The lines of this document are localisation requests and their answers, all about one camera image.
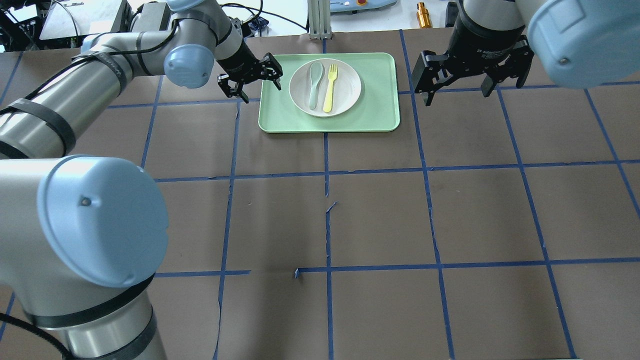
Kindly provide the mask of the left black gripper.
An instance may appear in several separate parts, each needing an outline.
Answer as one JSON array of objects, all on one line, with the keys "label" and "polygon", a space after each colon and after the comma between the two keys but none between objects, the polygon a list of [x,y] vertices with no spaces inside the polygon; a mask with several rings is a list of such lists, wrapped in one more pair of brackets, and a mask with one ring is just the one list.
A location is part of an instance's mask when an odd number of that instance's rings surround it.
[{"label": "left black gripper", "polygon": [[224,73],[217,76],[217,84],[227,98],[237,98],[249,104],[244,86],[256,80],[272,82],[278,91],[282,90],[281,77],[284,73],[276,57],[265,53],[261,60],[256,59],[244,39],[230,57],[220,59],[220,66]]}]

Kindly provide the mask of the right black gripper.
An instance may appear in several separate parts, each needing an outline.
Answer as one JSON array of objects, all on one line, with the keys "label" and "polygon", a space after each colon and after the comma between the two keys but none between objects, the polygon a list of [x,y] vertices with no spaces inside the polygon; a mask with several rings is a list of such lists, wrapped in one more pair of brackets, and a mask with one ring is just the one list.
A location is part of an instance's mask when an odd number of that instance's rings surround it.
[{"label": "right black gripper", "polygon": [[481,84],[485,98],[508,78],[515,79],[516,88],[521,89],[535,56],[524,30],[521,21],[498,29],[476,22],[467,10],[459,10],[446,52],[423,50],[418,55],[413,68],[414,93],[429,107],[439,89],[460,78],[482,74],[486,74]]}]

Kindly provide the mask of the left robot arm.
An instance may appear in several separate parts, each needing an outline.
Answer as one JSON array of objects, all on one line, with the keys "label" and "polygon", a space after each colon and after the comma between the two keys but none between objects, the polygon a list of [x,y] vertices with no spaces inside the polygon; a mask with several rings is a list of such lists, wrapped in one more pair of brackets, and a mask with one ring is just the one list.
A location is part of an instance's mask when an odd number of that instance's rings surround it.
[{"label": "left robot arm", "polygon": [[153,178],[118,157],[72,155],[137,76],[196,89],[218,63],[225,96],[256,80],[281,89],[274,55],[257,59],[215,0],[169,0],[168,30],[104,33],[1,111],[1,283],[25,319],[11,324],[64,360],[165,360],[147,289],[169,243]]}]

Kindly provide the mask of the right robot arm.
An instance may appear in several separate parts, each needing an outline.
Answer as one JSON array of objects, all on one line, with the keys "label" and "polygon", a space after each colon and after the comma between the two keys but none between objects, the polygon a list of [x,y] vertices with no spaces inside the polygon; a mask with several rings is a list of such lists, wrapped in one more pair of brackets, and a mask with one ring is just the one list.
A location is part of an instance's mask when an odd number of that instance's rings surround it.
[{"label": "right robot arm", "polygon": [[507,79],[522,88],[537,57],[550,80],[588,89],[639,71],[637,0],[458,0],[443,54],[424,50],[411,74],[430,106],[457,80],[484,75],[489,96]]}]

